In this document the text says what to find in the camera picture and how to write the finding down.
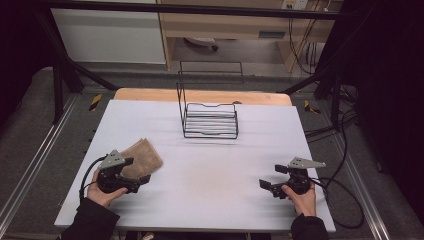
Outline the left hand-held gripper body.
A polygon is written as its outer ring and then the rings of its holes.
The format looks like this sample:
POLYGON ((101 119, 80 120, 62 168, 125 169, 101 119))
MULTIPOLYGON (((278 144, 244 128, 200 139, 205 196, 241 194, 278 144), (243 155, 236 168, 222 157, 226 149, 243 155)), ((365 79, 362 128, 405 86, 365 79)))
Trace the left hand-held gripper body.
POLYGON ((102 161, 98 175, 98 186, 105 193, 114 192, 120 188, 127 188, 128 193, 137 193, 139 188, 132 188, 131 183, 134 179, 125 178, 121 172, 125 163, 125 158, 117 151, 113 150, 107 154, 102 161))

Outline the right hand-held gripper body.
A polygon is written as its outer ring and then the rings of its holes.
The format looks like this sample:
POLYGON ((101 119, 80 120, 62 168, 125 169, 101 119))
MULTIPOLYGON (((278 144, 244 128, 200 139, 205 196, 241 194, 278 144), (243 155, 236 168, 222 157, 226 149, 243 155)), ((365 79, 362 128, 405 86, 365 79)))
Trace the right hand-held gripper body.
MULTIPOLYGON (((325 163, 308 160, 300 157, 295 157, 287 165, 289 180, 284 184, 289 186, 297 194, 301 195, 308 191, 310 187, 310 177, 308 175, 309 168, 323 168, 325 163)), ((287 195, 281 187, 283 183, 274 184, 276 189, 271 192, 275 198, 285 199, 287 195)))

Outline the brown towel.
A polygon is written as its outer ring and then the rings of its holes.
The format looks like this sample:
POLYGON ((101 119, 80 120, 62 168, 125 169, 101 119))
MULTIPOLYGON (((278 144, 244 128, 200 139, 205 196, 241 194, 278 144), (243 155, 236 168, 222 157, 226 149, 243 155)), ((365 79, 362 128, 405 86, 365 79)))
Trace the brown towel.
POLYGON ((125 166, 121 172, 122 176, 130 179, 139 179, 147 176, 162 165, 163 161, 152 144, 147 139, 138 142, 121 152, 124 158, 133 158, 131 165, 125 166))

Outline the black wire rack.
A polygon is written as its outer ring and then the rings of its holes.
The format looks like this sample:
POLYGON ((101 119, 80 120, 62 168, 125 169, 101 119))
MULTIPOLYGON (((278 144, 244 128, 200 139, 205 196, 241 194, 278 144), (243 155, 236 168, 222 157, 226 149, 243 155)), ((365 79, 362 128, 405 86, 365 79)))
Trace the black wire rack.
POLYGON ((177 97, 185 138, 236 139, 239 134, 236 105, 187 97, 189 90, 207 86, 244 84, 243 67, 234 61, 180 61, 177 97))

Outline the person's left hand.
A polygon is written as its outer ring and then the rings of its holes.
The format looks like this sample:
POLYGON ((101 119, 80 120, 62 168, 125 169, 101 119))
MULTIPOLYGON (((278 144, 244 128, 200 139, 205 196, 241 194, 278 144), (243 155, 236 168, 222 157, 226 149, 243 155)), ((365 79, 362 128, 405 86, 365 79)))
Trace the person's left hand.
POLYGON ((107 208, 115 200, 127 193, 128 189, 123 187, 111 193, 103 192, 98 186, 99 171, 96 170, 93 174, 92 183, 87 190, 87 198, 93 202, 107 208))

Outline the person's right hand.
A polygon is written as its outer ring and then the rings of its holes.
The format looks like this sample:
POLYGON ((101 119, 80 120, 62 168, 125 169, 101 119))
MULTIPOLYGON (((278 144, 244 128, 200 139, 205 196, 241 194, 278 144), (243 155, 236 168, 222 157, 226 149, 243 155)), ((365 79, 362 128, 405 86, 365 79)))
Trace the person's right hand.
POLYGON ((294 204, 295 211, 298 215, 317 216, 316 191, 313 183, 310 184, 308 191, 301 195, 297 194, 287 185, 283 185, 281 189, 287 195, 288 199, 294 204))

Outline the white foam board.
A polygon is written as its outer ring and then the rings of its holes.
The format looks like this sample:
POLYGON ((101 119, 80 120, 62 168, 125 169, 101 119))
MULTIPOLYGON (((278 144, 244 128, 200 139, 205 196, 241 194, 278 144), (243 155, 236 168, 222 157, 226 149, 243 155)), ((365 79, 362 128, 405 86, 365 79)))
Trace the white foam board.
POLYGON ((311 156, 293 106, 242 104, 235 139, 186 138, 175 102, 112 100, 55 220, 70 225, 89 165, 114 149, 148 140, 163 160, 150 182, 110 208, 120 229, 206 232, 282 232, 296 213, 288 200, 259 185, 281 183, 275 171, 293 158, 311 156))

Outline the black metal stand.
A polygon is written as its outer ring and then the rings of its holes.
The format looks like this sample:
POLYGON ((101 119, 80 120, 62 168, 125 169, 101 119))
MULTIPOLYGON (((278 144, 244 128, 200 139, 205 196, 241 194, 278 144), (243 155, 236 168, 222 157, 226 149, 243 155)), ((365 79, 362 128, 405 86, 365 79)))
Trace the black metal stand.
POLYGON ((54 124, 58 123, 64 115, 63 83, 66 83, 68 89, 72 93, 81 93, 84 86, 79 75, 82 74, 108 90, 116 91, 119 89, 118 86, 95 75, 93 72, 71 59, 66 51, 59 30, 52 23, 53 16, 50 10, 46 7, 34 7, 32 13, 43 34, 46 36, 46 42, 50 48, 49 58, 52 61, 53 67, 55 101, 54 124))
POLYGON ((330 122, 336 130, 340 130, 342 127, 342 124, 339 122, 342 75, 342 69, 321 69, 307 79, 280 91, 280 94, 291 95, 318 81, 318 87, 315 89, 314 96, 317 100, 322 100, 327 95, 331 95, 330 122))

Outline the black curtain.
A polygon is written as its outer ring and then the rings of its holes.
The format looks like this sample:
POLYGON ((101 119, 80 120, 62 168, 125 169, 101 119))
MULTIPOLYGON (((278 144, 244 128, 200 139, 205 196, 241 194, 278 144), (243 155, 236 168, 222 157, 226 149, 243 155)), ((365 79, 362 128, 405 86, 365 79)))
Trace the black curtain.
POLYGON ((344 0, 341 10, 360 18, 333 27, 322 59, 356 28, 365 32, 342 81, 357 88, 379 161, 424 221, 424 0, 344 0))
POLYGON ((27 0, 0 0, 0 126, 32 82, 50 66, 45 37, 27 0))

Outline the white cabinet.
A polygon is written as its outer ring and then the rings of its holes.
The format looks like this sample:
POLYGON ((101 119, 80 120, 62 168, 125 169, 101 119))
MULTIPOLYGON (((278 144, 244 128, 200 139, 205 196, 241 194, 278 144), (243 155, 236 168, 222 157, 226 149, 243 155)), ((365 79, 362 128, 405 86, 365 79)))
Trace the white cabinet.
POLYGON ((68 55, 78 62, 166 62, 157 13, 53 9, 68 55))

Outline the office chair base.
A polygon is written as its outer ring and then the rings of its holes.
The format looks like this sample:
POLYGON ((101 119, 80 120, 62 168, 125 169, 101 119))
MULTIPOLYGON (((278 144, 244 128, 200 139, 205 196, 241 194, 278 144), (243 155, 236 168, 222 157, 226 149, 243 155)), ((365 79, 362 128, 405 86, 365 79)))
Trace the office chair base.
POLYGON ((214 38, 186 37, 185 40, 198 46, 210 48, 212 51, 217 51, 219 49, 214 38))

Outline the light wooden desk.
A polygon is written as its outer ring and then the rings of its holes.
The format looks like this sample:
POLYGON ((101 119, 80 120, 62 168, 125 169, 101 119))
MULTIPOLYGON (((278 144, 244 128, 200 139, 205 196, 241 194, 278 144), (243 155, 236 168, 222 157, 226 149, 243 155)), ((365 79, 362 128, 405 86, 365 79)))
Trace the light wooden desk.
MULTIPOLYGON (((282 9, 283 0, 156 0, 159 4, 201 5, 282 9)), ((341 4, 332 0, 308 0, 304 10, 323 12, 326 4, 336 9, 341 4)), ((161 13, 162 33, 171 38, 218 38, 273 40, 277 43, 286 70, 297 68, 301 53, 308 43, 324 43, 333 28, 332 20, 286 19, 228 15, 161 13)))

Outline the aluminium floor rail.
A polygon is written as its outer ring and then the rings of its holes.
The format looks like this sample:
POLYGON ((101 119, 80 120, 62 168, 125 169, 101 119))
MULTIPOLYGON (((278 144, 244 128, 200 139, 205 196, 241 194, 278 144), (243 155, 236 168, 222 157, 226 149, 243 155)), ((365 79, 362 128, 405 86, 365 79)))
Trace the aluminium floor rail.
POLYGON ((343 169, 348 176, 353 192, 363 207, 365 219, 374 239, 390 240, 390 234, 377 210, 368 188, 365 185, 365 181, 361 178, 359 171, 354 164, 353 158, 348 153, 346 140, 344 140, 341 135, 335 135, 333 136, 333 141, 337 146, 338 153, 344 161, 343 169))
POLYGON ((45 159, 49 155, 50 150, 54 146, 56 139, 60 135, 63 127, 68 121, 69 116, 71 115, 75 103, 79 98, 79 94, 72 94, 69 99, 66 101, 64 106, 64 113, 59 118, 58 122, 53 124, 46 137, 43 139, 41 146, 37 149, 37 152, 32 157, 29 166, 26 168, 23 176, 18 182, 18 185, 15 187, 13 193, 7 200, 6 204, 0 211, 0 225, 5 225, 7 221, 11 221, 16 214, 19 206, 21 205, 25 195, 28 192, 32 182, 37 176, 39 170, 41 169, 45 159))

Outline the white wall socket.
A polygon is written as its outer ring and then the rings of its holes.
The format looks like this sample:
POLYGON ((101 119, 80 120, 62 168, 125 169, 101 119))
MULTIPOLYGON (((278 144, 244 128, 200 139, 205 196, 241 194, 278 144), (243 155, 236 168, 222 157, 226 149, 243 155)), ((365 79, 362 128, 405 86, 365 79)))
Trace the white wall socket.
POLYGON ((308 0, 283 0, 281 8, 288 10, 304 10, 308 0))

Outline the black metal frame bar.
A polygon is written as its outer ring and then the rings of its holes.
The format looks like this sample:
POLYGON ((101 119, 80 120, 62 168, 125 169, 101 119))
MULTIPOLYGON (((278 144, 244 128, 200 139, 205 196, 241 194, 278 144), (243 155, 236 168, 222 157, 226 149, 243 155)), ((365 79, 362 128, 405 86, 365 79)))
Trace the black metal frame bar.
POLYGON ((100 1, 73 1, 73 0, 38 0, 44 7, 55 9, 96 10, 96 11, 123 11, 146 13, 175 13, 197 15, 228 15, 269 18, 344 20, 357 17, 357 14, 346 12, 320 12, 306 10, 274 10, 264 8, 178 5, 178 4, 147 4, 100 1))

